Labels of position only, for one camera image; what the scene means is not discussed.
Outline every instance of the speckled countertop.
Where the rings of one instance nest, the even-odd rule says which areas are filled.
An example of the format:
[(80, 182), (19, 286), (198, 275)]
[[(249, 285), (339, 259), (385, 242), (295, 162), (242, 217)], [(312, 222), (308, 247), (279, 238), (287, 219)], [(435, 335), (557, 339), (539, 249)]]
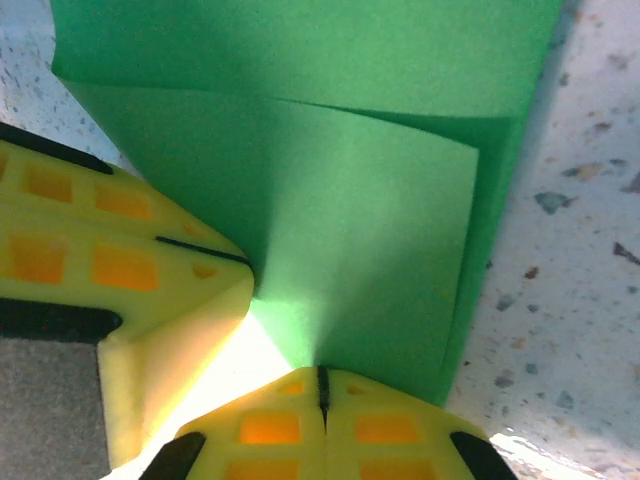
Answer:
[[(640, 479), (640, 2), (568, 2), (449, 408), (522, 478)], [(0, 120), (128, 167), (0, 4)]]

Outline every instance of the yellow plastic piece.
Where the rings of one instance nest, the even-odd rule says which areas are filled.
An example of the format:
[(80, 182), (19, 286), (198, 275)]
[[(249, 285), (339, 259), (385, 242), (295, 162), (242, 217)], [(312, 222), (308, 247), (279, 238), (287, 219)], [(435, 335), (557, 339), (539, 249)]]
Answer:
[(183, 427), (207, 440), (187, 480), (321, 480), (324, 423), (315, 368), (298, 369)]
[(129, 232), (170, 237), (235, 255), (242, 251), (143, 180), (61, 161), (0, 140), (0, 201)]
[(474, 480), (449, 435), (481, 430), (367, 378), (304, 368), (186, 425), (206, 441), (187, 480)]
[[(239, 326), (249, 307), (253, 275), (242, 263), (153, 240), (152, 224), (137, 236), (132, 233), (142, 227), (115, 230), (120, 220), (88, 222), (82, 215), (57, 215), (50, 206), (38, 208), (38, 202), (68, 198), (45, 186), (45, 170), (32, 172), (29, 189), (47, 197), (26, 206), (3, 201), (10, 197), (4, 182), (26, 166), (11, 157), (5, 163), (0, 297), (103, 308), (123, 319), (98, 344), (109, 455), (112, 466), (120, 466), (160, 431)], [(64, 165), (55, 168), (67, 171)], [(70, 185), (74, 192), (86, 187), (76, 178)], [(89, 214), (81, 204), (75, 208)], [(175, 223), (184, 221), (180, 217)], [(155, 226), (168, 225), (163, 222)], [(199, 225), (195, 219), (189, 224)], [(226, 239), (216, 244), (215, 232), (204, 230), (203, 235), (213, 248), (230, 244)]]
[(353, 373), (330, 370), (327, 479), (474, 480), (449, 439), (484, 433), (417, 398)]

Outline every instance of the green paper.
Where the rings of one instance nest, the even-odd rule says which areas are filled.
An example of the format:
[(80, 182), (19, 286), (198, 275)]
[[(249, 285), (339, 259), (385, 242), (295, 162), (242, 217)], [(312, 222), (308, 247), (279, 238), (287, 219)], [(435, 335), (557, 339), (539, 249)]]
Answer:
[(246, 251), (290, 364), (442, 403), (560, 1), (52, 3), (54, 73)]

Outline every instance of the white speckled surface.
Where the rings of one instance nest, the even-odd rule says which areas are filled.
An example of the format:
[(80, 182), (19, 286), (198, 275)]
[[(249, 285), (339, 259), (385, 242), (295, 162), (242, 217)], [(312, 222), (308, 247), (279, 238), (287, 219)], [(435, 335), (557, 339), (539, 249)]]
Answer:
[[(450, 398), (522, 478), (640, 479), (640, 265), (613, 253), (640, 257), (638, 19), (564, 10)], [(47, 1), (0, 3), (0, 35), (0, 120), (127, 166), (48, 70)]]

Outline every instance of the green cardstock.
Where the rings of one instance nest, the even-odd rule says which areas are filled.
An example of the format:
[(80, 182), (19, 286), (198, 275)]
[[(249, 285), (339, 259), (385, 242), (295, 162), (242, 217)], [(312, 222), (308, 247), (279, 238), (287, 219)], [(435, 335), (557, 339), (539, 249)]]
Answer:
[(293, 367), (447, 396), (560, 0), (53, 0), (53, 71)]

